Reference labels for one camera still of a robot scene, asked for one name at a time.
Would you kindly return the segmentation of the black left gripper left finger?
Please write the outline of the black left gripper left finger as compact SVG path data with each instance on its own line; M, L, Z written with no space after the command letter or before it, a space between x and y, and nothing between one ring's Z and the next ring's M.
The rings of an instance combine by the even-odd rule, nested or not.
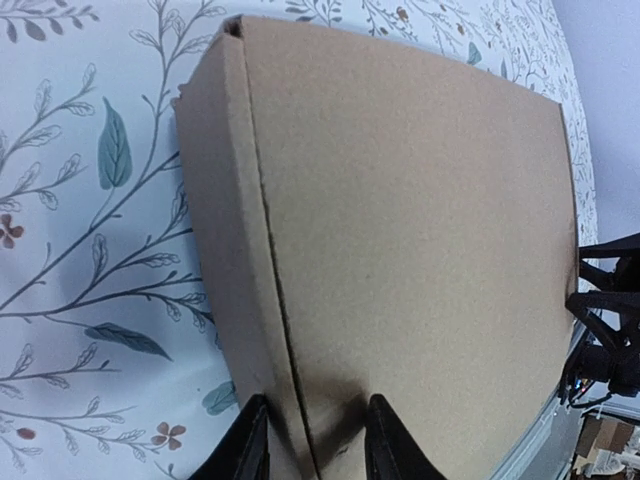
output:
M270 474L268 403L254 394L189 480L264 480Z

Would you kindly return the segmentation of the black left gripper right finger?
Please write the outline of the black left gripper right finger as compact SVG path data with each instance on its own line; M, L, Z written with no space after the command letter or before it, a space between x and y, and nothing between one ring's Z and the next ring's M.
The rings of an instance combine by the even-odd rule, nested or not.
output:
M367 479L446 480L381 394L372 395L367 406L365 466Z

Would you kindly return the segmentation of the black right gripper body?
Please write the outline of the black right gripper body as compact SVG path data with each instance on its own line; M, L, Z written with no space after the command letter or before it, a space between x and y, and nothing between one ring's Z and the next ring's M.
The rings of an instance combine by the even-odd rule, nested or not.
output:
M557 396L561 405L571 408L592 408L613 396L634 398L639 394L639 344L628 341L631 356L616 360L584 325L576 322L569 355L560 377ZM607 385L607 393L580 403L579 400L597 382Z

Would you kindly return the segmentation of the brown cardboard box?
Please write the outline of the brown cardboard box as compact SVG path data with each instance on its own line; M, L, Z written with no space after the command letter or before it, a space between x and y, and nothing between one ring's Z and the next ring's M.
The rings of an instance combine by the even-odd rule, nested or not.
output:
M226 21L174 104L201 275L275 479L361 479L382 394L487 479L560 379L577 286L561 106L388 40Z

